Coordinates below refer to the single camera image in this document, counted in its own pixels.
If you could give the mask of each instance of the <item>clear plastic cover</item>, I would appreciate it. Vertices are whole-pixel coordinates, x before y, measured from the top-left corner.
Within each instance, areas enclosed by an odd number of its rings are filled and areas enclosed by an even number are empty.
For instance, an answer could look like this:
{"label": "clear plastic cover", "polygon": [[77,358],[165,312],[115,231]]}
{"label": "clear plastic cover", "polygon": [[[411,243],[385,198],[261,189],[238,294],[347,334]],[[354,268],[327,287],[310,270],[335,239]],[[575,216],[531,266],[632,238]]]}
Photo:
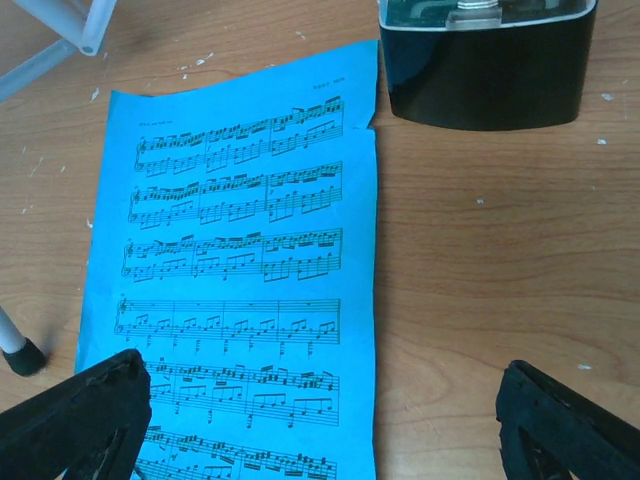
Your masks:
{"label": "clear plastic cover", "polygon": [[392,30],[479,30],[549,23],[586,15],[597,0],[379,0]]}

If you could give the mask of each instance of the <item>sheet music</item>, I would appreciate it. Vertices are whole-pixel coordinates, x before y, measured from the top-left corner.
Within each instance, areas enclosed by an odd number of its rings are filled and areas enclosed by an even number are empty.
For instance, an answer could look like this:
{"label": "sheet music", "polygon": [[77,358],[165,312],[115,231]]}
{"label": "sheet music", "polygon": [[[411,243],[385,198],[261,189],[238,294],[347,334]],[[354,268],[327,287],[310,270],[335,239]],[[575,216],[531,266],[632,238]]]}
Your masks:
{"label": "sheet music", "polygon": [[137,348],[143,479],[372,479],[377,42],[114,92],[76,370]]}

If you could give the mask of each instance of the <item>tabletop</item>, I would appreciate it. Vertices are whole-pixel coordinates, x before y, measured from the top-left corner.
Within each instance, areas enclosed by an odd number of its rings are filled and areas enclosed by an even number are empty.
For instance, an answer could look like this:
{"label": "tabletop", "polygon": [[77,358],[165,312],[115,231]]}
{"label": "tabletop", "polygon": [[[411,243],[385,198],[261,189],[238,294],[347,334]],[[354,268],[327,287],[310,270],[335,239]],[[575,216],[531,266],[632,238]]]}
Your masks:
{"label": "tabletop", "polygon": [[[0,72],[55,40],[0,11]],[[0,409],[72,375],[112,89],[178,92],[378,37],[373,1],[121,0],[104,53],[0,104],[0,304],[53,350],[29,379],[0,364]],[[381,70],[379,478],[504,478],[495,398],[514,359],[640,426],[639,44],[637,2],[602,2],[580,117],[538,130],[401,120]]]}

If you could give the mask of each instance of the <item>musical notation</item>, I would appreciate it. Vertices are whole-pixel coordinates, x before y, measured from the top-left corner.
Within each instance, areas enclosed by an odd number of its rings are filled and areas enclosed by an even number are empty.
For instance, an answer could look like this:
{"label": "musical notation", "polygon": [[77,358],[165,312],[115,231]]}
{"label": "musical notation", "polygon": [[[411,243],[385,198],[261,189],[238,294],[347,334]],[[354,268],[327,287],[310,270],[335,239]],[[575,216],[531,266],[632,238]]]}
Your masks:
{"label": "musical notation", "polygon": [[296,423],[338,426],[340,379],[328,372],[289,372],[273,365],[259,370],[244,365],[207,367],[147,362],[151,375],[151,402],[180,409],[247,415],[247,428],[255,417]]}
{"label": "musical notation", "polygon": [[[156,137],[152,141],[143,140],[137,147],[135,171],[144,171],[147,177],[164,175],[169,170],[178,175],[205,165],[208,173],[226,168],[230,161],[240,164],[254,160],[266,153],[272,156],[292,152],[297,148],[308,148],[310,145],[338,138],[343,134],[342,122],[344,102],[340,97],[327,100],[324,104],[303,109],[294,108],[289,115],[259,120],[245,125],[236,125],[219,130],[210,130],[198,134],[184,133],[179,136]],[[312,122],[320,119],[321,123]],[[288,136],[278,135],[288,128],[296,131]],[[217,148],[220,142],[233,140],[223,148]],[[246,145],[236,146],[243,141],[253,140]],[[199,147],[199,153],[193,149]],[[159,160],[146,160],[149,154],[167,149],[186,149],[185,156],[179,158],[165,157]]]}
{"label": "musical notation", "polygon": [[118,302],[116,335],[249,342],[340,343],[340,300]]}
{"label": "musical notation", "polygon": [[292,276],[308,280],[339,270],[341,256],[341,228],[270,236],[258,232],[200,241],[187,235],[176,242],[131,242],[124,249],[122,276],[134,282],[210,275],[223,280],[230,275],[262,275],[264,282]]}
{"label": "musical notation", "polygon": [[[240,480],[245,478],[244,474],[267,479],[293,477],[335,480],[338,476],[337,463],[326,458],[249,448],[196,435],[180,435],[163,431],[159,426],[150,426],[145,435],[143,448],[151,450],[154,447],[165,452],[165,458],[155,462],[139,458],[136,471],[145,476],[143,480]],[[181,453],[188,453],[191,461],[198,463],[179,463]]]}
{"label": "musical notation", "polygon": [[[219,194],[225,193],[225,201]],[[169,226],[179,220],[198,219],[200,225],[234,222],[268,212],[269,222],[316,212],[342,200],[342,162],[303,170],[257,175],[236,175],[195,182],[180,188],[150,187],[131,195],[129,222],[140,229]],[[155,209],[138,211],[140,204]]]}

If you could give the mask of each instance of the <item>black container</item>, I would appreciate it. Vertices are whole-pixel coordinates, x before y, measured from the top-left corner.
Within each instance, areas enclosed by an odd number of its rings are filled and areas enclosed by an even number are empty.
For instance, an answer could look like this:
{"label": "black container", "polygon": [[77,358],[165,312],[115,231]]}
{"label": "black container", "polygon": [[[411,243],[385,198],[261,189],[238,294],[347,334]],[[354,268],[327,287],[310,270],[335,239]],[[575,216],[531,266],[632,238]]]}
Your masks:
{"label": "black container", "polygon": [[[545,0],[511,0],[465,11],[459,5],[473,1],[381,0],[393,113],[461,130],[515,130],[575,120],[597,0],[551,2],[558,6],[536,10]],[[426,17],[403,18],[402,12],[416,11],[416,5],[430,9]],[[529,10],[507,15],[509,5]],[[396,18],[389,22],[392,14]],[[456,24],[459,18],[463,21]]]}

